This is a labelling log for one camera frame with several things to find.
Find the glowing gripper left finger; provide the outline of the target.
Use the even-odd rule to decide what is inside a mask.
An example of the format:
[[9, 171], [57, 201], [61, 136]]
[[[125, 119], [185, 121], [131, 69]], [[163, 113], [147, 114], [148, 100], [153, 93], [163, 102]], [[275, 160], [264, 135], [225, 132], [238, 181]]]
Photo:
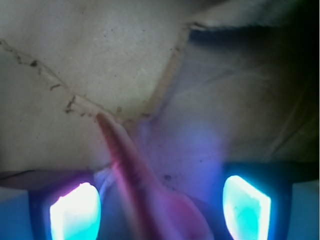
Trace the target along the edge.
[[102, 203], [90, 172], [41, 172], [28, 191], [29, 213], [36, 240], [95, 240]]

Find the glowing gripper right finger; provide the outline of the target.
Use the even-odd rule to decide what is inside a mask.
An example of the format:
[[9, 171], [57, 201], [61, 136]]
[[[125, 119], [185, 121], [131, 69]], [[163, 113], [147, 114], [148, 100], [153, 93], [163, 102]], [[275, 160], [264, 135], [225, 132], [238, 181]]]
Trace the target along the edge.
[[223, 173], [223, 217], [232, 239], [287, 239], [292, 187], [284, 168], [272, 163], [227, 163]]

